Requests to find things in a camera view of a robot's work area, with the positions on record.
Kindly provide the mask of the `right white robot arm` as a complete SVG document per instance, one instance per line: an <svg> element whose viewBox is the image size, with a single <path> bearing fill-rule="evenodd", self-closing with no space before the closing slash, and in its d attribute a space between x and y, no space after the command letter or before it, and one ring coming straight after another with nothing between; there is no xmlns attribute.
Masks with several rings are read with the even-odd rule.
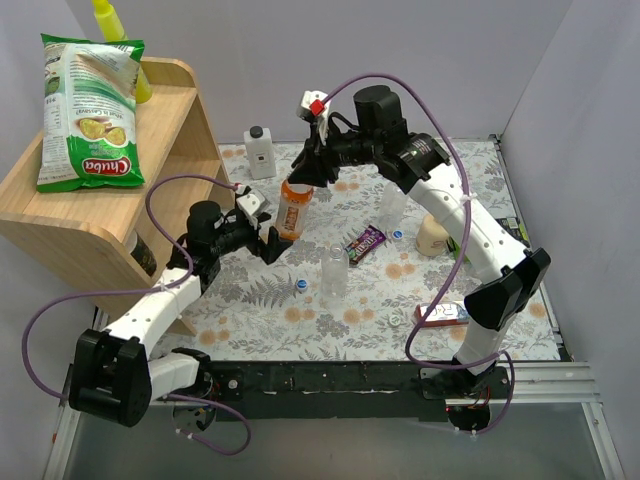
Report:
<svg viewBox="0 0 640 480"><path fill-rule="evenodd" d="M452 359L454 389L475 397L489 384L495 354L513 317L539 287L551 259L513 238L463 189L449 152L426 133L409 131L399 96L386 85L355 93L357 122L341 131L321 91L307 91L297 115L310 136L292 164L292 184L326 187L343 167L372 164L424 207L463 251L481 284L464 299L470 316L465 339Z"/></svg>

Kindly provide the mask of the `orange soda bottle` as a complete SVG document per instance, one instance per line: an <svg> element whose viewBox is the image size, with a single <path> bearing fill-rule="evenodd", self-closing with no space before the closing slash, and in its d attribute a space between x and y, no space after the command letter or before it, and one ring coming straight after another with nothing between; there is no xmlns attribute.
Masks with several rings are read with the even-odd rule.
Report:
<svg viewBox="0 0 640 480"><path fill-rule="evenodd" d="M275 228L282 238L295 241L302 235L313 193L312 186L283 181L275 220Z"/></svg>

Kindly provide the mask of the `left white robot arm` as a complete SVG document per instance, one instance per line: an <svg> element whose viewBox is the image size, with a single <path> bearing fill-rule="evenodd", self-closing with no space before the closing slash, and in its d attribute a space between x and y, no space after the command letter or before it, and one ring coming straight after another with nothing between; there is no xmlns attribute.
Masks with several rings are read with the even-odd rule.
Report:
<svg viewBox="0 0 640 480"><path fill-rule="evenodd" d="M208 355L178 348L153 360L150 353L212 284L222 256L245 248L271 264L291 246L275 228L261 237L262 223L271 218L268 205L249 193L237 198L228 214L214 201L191 206L186 231L152 292L103 330L88 329L79 337L69 390L72 408L132 427L158 398L178 392L200 400L211 392Z"/></svg>

